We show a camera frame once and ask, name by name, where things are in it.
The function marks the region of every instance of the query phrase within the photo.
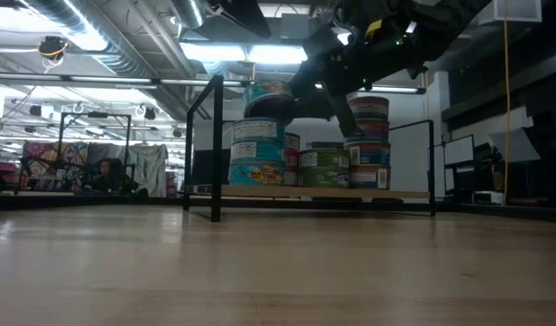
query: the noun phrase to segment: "ceiling light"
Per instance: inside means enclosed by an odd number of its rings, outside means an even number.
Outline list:
[[[161,80],[162,84],[170,85],[184,85],[184,86],[206,86],[209,80]],[[242,83],[250,83],[250,81],[224,81],[224,86],[226,87],[241,87]]]
[[[200,62],[243,61],[244,48],[241,45],[180,43],[188,59]]]
[[[18,144],[15,144],[15,143],[4,144],[3,146],[9,147],[11,149],[21,149],[22,148],[21,145],[18,145]]]
[[[417,23],[411,22],[411,24],[409,24],[407,27],[407,33],[412,34],[413,32],[415,32],[415,27],[417,27]]]
[[[336,37],[339,38],[339,41],[344,45],[347,45],[349,43],[349,36],[350,36],[350,33],[342,33],[342,34],[336,35]]]
[[[7,149],[7,148],[3,148],[3,149],[1,149],[1,150],[6,151],[6,152],[9,152],[9,153],[14,153],[14,154],[16,154],[16,149]]]
[[[103,134],[105,134],[105,131],[103,129],[99,129],[99,128],[85,128],[85,132],[90,132],[91,134],[95,134],[95,135],[99,135],[99,136],[103,136]]]
[[[72,76],[75,82],[126,82],[126,83],[151,83],[149,78],[121,78],[121,77],[89,77]]]
[[[1,140],[26,140],[26,141],[47,141],[55,142],[59,139],[56,137],[21,137],[21,136],[0,136]],[[92,142],[101,144],[115,144],[115,145],[125,145],[125,140],[115,140],[115,139],[95,139],[95,138],[63,138],[62,142],[73,143],[73,142]],[[142,140],[130,140],[130,145],[142,144]],[[183,147],[186,145],[185,141],[172,141],[172,140],[157,140],[157,141],[145,141],[148,145],[172,145]]]
[[[268,64],[300,64],[308,59],[301,46],[291,45],[255,45],[248,55],[248,60]]]
[[[47,74],[29,74],[29,73],[5,73],[0,72],[0,79],[6,80],[27,80],[27,81],[60,81],[61,76]]]
[[[370,91],[415,94],[418,92],[418,89],[410,87],[373,86]]]
[[[322,89],[322,85],[320,84],[316,84],[316,88],[321,90]],[[370,89],[370,91],[375,91],[375,92],[389,92],[389,93],[402,93],[402,94],[416,94],[419,93],[419,89],[417,88],[412,88],[412,87],[394,87],[394,86],[372,86],[372,89]]]

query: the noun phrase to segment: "black metal frame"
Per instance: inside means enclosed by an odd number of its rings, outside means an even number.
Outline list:
[[[212,162],[212,183],[211,185],[192,185],[191,183],[191,168],[192,168],[192,142],[193,142],[193,131],[194,131],[194,113],[197,108],[201,105],[204,99],[209,95],[209,93],[214,92],[214,147],[213,147],[213,162]],[[201,92],[199,97],[196,99],[194,104],[191,106],[187,112],[186,120],[186,165],[185,165],[185,175],[184,175],[184,185],[182,187],[183,194],[183,209],[189,211],[191,206],[191,195],[195,193],[211,193],[211,200],[206,201],[211,206],[211,215],[204,216],[208,218],[211,222],[220,222],[221,208],[222,204],[228,205],[227,200],[222,199],[222,128],[224,125],[223,121],[223,91],[224,91],[224,78],[222,76],[214,76],[208,85]],[[419,124],[428,124],[429,132],[429,173],[428,177],[428,191],[429,191],[429,204],[428,211],[431,216],[436,214],[436,199],[435,199],[435,139],[434,139],[434,123],[432,120],[422,120],[419,122],[408,123],[406,125],[398,126],[389,129],[403,129]],[[252,203],[251,200],[240,200],[232,201],[232,205],[249,207]],[[262,207],[272,205],[264,205],[262,201],[256,201],[260,203]],[[309,208],[316,209],[317,203],[312,202],[288,202],[288,201],[271,201],[270,203],[280,203],[281,208]],[[338,205],[324,205],[323,209],[341,209]],[[404,211],[421,211],[421,206],[411,206],[411,205],[389,205],[388,203],[373,203],[364,205],[365,208],[375,209],[375,210],[404,210]]]
[[[193,154],[193,138],[194,138],[194,113],[202,104],[210,92],[214,92],[214,147],[212,157],[212,202],[211,216],[212,222],[219,222],[221,216],[221,200],[222,200],[222,128],[223,122],[223,95],[224,95],[224,77],[214,76],[204,90],[199,94],[194,104],[187,111],[186,116],[186,161],[184,167],[184,191],[183,201],[184,210],[189,211],[190,191],[191,187],[191,157]]]

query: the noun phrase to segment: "can label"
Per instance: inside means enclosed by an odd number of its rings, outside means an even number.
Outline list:
[[[284,185],[298,187],[298,172],[285,171],[284,172]]]
[[[318,153],[305,153],[300,156],[301,168],[318,167]]]
[[[234,144],[231,148],[230,158],[232,160],[237,158],[255,158],[256,148],[256,143],[253,141]]]
[[[293,149],[287,149],[286,151],[286,167],[288,168],[298,168],[298,151]]]
[[[352,166],[389,165],[390,163],[390,146],[377,144],[350,146],[349,153]]]
[[[349,158],[339,152],[311,151],[300,155],[301,168],[348,168]]]
[[[300,150],[300,137],[292,133],[286,133],[284,145],[287,149]]]
[[[350,171],[350,185],[353,188],[388,189],[390,167],[354,168]]]
[[[284,165],[253,163],[230,166],[231,185],[281,186],[283,176]]]
[[[349,187],[349,171],[345,168],[306,168],[301,170],[302,187]]]
[[[258,158],[262,161],[284,161],[282,142],[242,141],[232,144],[230,159],[233,163]]]
[[[278,123],[272,121],[251,121],[234,126],[232,139],[246,138],[276,138],[278,137]]]

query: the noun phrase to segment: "tin can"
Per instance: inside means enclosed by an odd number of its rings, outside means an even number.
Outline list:
[[[347,168],[301,168],[301,187],[339,188],[349,187]]]
[[[256,81],[245,89],[242,95],[244,114],[260,102],[264,105],[271,101],[293,101],[292,90],[286,81]]]
[[[300,153],[300,168],[349,168],[344,149],[306,149]]]
[[[298,171],[284,171],[284,185],[287,187],[298,187]]]
[[[350,153],[350,166],[390,164],[390,144],[382,141],[357,141],[344,145]]]
[[[344,143],[339,141],[313,141],[306,143],[306,149],[344,149]]]
[[[232,143],[245,139],[284,141],[284,125],[270,118],[248,118],[232,124]]]
[[[299,158],[300,158],[300,153],[298,152],[298,150],[286,149],[285,158],[286,158],[286,169],[290,171],[298,171]]]
[[[350,168],[350,187],[355,189],[390,189],[390,167],[368,166]]]
[[[230,163],[244,161],[284,162],[284,143],[280,140],[240,140],[232,144]]]
[[[230,185],[283,186],[284,163],[253,161],[230,164]]]
[[[295,133],[286,132],[284,147],[287,149],[294,149],[296,151],[300,150],[300,136]]]
[[[348,101],[357,119],[388,120],[388,100],[377,96],[361,96]]]
[[[381,119],[356,119],[357,127],[362,129],[364,135],[360,137],[347,137],[345,143],[353,141],[388,141],[388,121]]]

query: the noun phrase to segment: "ceiling pipe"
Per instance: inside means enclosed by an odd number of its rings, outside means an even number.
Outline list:
[[[137,8],[136,6],[137,4],[140,4],[141,7],[144,7],[144,2],[143,1],[136,1],[136,0],[129,0],[128,1],[128,6],[130,11],[137,16],[137,18],[139,19],[139,22],[141,23],[141,27],[143,27],[143,29],[145,29],[145,31],[149,34],[149,36],[151,37],[151,39],[153,40],[153,42],[158,46],[159,50],[161,50],[161,52],[163,52],[163,54],[165,54],[165,56],[168,58],[169,62],[171,62],[171,64],[173,64],[174,67],[176,67],[176,69],[179,72],[184,72],[185,75],[193,75],[193,72],[191,71],[191,67],[189,67],[189,69],[186,67],[186,65],[189,65],[189,62],[187,61],[187,58],[185,57],[185,55],[183,53],[180,53],[179,55],[175,55],[175,51],[171,48],[168,47],[167,45],[164,44],[163,40],[156,34],[156,32],[153,30],[153,27],[151,27],[149,25],[149,22],[147,21],[147,19],[145,19],[145,16],[143,15],[143,13],[139,10],[139,8]],[[151,17],[151,14],[149,14],[149,20],[151,20],[151,22],[153,23],[154,26],[158,26],[159,21],[156,21],[154,19],[158,19],[157,17]],[[162,36],[164,36],[163,38],[166,40],[170,40],[171,38],[167,37],[167,31],[165,30],[160,30],[159,31],[161,33]],[[199,114],[202,119],[204,120],[211,120],[212,117],[207,114],[207,111],[205,111],[203,108],[200,107],[200,110],[197,111],[197,114]]]
[[[185,28],[196,29],[206,21],[206,8],[201,0],[169,0],[177,21]]]
[[[139,4],[141,12],[143,12],[149,18],[149,22],[158,30],[163,40],[169,46],[171,52],[176,56],[179,63],[181,63],[181,65],[183,66],[183,70],[186,70],[186,75],[194,76],[195,73],[191,66],[191,62],[189,62],[189,59],[184,55],[184,52],[181,50],[181,46],[179,46],[179,43],[174,42],[171,39],[171,37],[169,36],[169,31],[166,29],[163,23],[161,23],[161,20],[159,20],[155,12],[149,7],[147,1],[146,0],[130,0],[130,1]]]
[[[133,45],[123,36],[120,30],[92,1],[21,1],[36,14],[58,24],[65,36],[81,48],[87,45],[86,42],[106,42],[106,49],[95,48],[84,50],[105,50],[108,53],[118,53],[119,56],[100,55],[94,57],[118,76],[147,78],[158,76]],[[172,90],[159,85],[155,90],[142,91],[156,99],[172,119],[179,121],[186,119],[186,112],[189,110],[189,106]]]

